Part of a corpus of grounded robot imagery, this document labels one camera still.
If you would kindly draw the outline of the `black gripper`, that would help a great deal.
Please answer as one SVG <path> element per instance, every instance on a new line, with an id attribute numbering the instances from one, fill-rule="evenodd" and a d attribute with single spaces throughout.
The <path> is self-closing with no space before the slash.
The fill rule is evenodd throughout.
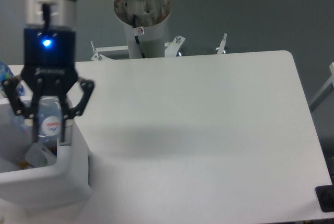
<path id="1" fill-rule="evenodd" d="M 17 86 L 19 77 L 2 80 L 2 86 L 16 116 L 23 115 L 32 124 L 32 141 L 38 141 L 38 110 L 42 96 L 57 96 L 62 111 L 60 142 L 66 141 L 66 128 L 82 116 L 94 90 L 94 81 L 78 78 L 75 70 L 76 33 L 65 30 L 24 29 L 24 67 L 21 79 L 33 92 L 30 106 L 21 101 Z M 82 97 L 70 108 L 67 93 L 79 83 Z"/>

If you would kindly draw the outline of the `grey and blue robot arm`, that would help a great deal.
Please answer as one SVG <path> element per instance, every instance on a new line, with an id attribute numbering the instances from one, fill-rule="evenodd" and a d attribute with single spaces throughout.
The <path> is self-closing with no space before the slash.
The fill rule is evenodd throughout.
<path id="1" fill-rule="evenodd" d="M 39 139 L 41 98 L 58 98 L 64 142 L 67 125 L 83 114 L 94 90 L 94 82 L 75 69 L 77 0 L 24 1 L 24 66 L 2 85 L 14 114 L 31 123 L 33 142 Z"/>

